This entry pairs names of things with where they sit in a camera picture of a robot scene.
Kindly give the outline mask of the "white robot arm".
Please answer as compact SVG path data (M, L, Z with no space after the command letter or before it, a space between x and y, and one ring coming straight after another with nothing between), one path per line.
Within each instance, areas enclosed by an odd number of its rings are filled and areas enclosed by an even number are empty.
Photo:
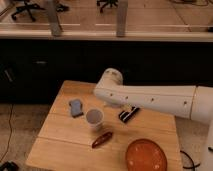
M97 98L111 104L129 104L209 125L200 171L213 171L213 87L126 86L117 70L108 68L94 88Z

